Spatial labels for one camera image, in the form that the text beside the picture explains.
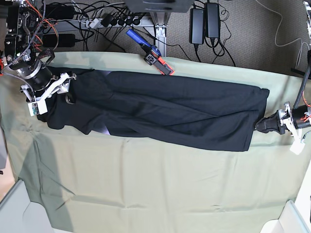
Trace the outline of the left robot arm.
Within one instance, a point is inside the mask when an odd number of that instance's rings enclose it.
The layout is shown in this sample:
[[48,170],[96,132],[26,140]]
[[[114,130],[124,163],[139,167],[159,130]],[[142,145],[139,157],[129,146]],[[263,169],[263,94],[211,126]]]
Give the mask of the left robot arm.
[[[275,35],[275,45],[277,47],[284,47],[286,45],[290,45],[292,44],[293,42],[288,42],[287,44],[284,44],[284,45],[278,45],[276,43],[276,38],[277,38],[277,34],[278,34],[278,30],[281,26],[281,23],[283,21],[283,16],[281,13],[277,12],[277,11],[274,11],[268,7],[266,7],[265,5],[263,5],[262,3],[260,3],[258,0],[256,0],[256,2],[261,5],[262,7],[264,7],[265,9],[273,12],[273,13],[276,13],[278,14],[280,17],[281,17],[281,20],[280,20],[280,23],[277,27],[277,30],[276,30],[276,35]],[[298,92],[298,96],[297,98],[299,100],[303,100],[304,104],[307,106],[307,107],[310,107],[311,104],[307,102],[306,98],[305,98],[305,94],[304,94],[304,91],[305,91],[305,87],[306,87],[306,83],[307,83],[307,78],[306,78],[306,75],[308,75],[308,79],[310,80],[311,79],[311,1],[310,0],[302,0],[303,2],[303,5],[305,7],[305,10],[306,10],[306,24],[307,24],[307,32],[308,32],[308,37],[309,37],[309,42],[303,42],[301,41],[301,48],[300,48],[300,51],[298,53],[298,57],[297,57],[297,62],[296,62],[296,65],[295,67],[298,68],[298,65],[299,65],[299,62],[300,62],[300,57],[301,57],[301,54],[302,54],[302,47],[304,44],[307,45],[308,47],[308,54],[307,54],[307,69],[306,69],[306,72],[303,73],[303,81],[302,81],[302,85],[301,85],[301,89],[299,90]]]

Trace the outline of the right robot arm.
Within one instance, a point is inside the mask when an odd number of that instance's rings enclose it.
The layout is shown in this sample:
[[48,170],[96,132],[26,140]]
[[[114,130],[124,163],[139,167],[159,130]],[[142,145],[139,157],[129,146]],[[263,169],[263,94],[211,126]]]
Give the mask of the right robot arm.
[[20,91],[28,102],[36,101],[44,93],[50,98],[54,93],[63,94],[68,104],[75,100],[69,92],[70,81],[76,79],[74,73],[61,81],[51,91],[48,88],[60,80],[60,75],[54,75],[48,64],[55,58],[54,50],[41,50],[44,45],[39,35],[46,27],[55,29],[56,19],[50,16],[46,1],[42,7],[36,7],[35,0],[2,0],[0,2],[0,17],[6,20],[6,36],[4,51],[0,53],[0,73],[17,78],[23,82]]

